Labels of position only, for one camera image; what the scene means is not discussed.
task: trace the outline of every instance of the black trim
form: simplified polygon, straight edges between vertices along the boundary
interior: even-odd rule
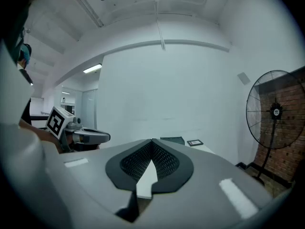
[[[285,72],[287,74],[279,76],[274,80],[270,80],[270,81],[267,81],[265,83],[260,83],[259,85],[254,86],[254,87],[259,90],[259,94],[266,94],[266,93],[274,92],[276,90],[277,86],[279,86],[279,85],[283,86],[283,88],[287,88],[287,87],[290,87],[292,85],[299,84],[299,85],[301,85],[301,88],[303,88],[302,83],[299,81],[299,78],[302,78],[301,75],[302,75],[302,73],[304,73],[304,71],[305,71],[304,66],[301,67],[300,69],[292,71],[291,73],[286,72],[286,71],[282,71],[282,72]]]
[[[169,141],[169,142],[172,142],[172,143],[178,143],[178,144],[185,145],[185,141],[182,138],[182,136],[178,136],[178,137],[160,137],[160,139],[164,140],[164,141]]]
[[[31,116],[30,120],[48,120],[49,116]]]
[[[191,144],[191,142],[194,142],[194,141],[199,141],[200,143],[199,143],[199,144]],[[200,141],[199,139],[197,139],[197,140],[191,140],[191,141],[187,141],[187,143],[188,143],[188,145],[189,145],[190,147],[194,147],[194,146],[203,145],[203,142],[202,142],[202,141]]]
[[[176,192],[194,171],[188,156],[157,139],[148,139],[112,157],[106,163],[105,171],[118,189],[135,192],[136,184],[151,160],[158,176],[158,182],[152,185],[152,194]]]
[[[129,222],[134,222],[138,218],[140,213],[136,192],[132,192],[127,208],[122,208],[115,214]]]
[[[191,159],[185,154],[166,146],[157,139],[153,139],[152,142],[175,156],[180,162],[179,167],[173,173],[161,180],[158,180],[158,182],[152,185],[152,194],[178,191],[191,178],[194,172],[194,165]]]
[[[240,168],[242,168],[242,169],[244,169],[244,170],[246,170],[247,169],[247,166],[243,163],[243,162],[239,162],[237,165],[235,165],[236,167],[240,167]]]
[[[258,172],[260,170],[262,170],[262,167],[255,164],[254,162],[251,162],[250,164],[248,164],[246,166],[246,164],[244,164],[243,162],[238,163],[237,165],[235,165],[236,167],[241,167],[242,169],[246,170],[249,167],[253,167],[254,169],[256,169]],[[277,183],[281,184],[282,186],[284,186],[285,188],[291,188],[291,182],[288,182],[286,180],[284,180],[283,178],[279,177],[278,175],[272,173],[269,170],[263,169],[262,173],[271,178],[272,180],[276,181]]]

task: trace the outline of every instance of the black mesh grille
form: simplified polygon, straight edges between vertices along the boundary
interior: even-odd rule
[[[155,143],[152,143],[152,146],[152,161],[156,167],[157,177],[160,180],[176,171],[179,167],[179,160]]]
[[[151,160],[159,180],[169,176],[179,167],[179,160],[174,155],[153,142],[124,158],[120,165],[126,174],[138,182]]]
[[[137,182],[151,161],[151,144],[147,144],[121,161],[121,169]]]

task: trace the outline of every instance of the ceiling light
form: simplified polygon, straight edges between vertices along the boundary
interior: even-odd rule
[[[92,72],[92,71],[96,71],[96,70],[100,69],[101,67],[102,67],[102,65],[98,64],[98,65],[96,65],[94,67],[91,67],[91,68],[85,70],[84,73],[89,73],[89,72]]]

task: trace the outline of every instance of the fan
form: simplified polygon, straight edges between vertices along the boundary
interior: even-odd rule
[[[256,180],[264,185],[260,175],[271,149],[290,146],[300,136],[304,125],[305,91],[297,78],[285,71],[270,71],[253,85],[247,100],[246,118],[255,140],[268,148]]]

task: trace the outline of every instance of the white ceiling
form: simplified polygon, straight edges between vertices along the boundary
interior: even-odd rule
[[[212,22],[227,0],[160,0],[159,13],[193,15]],[[43,84],[65,50],[90,30],[133,16],[154,14],[155,0],[37,0],[30,7],[25,42],[32,47],[27,71]]]

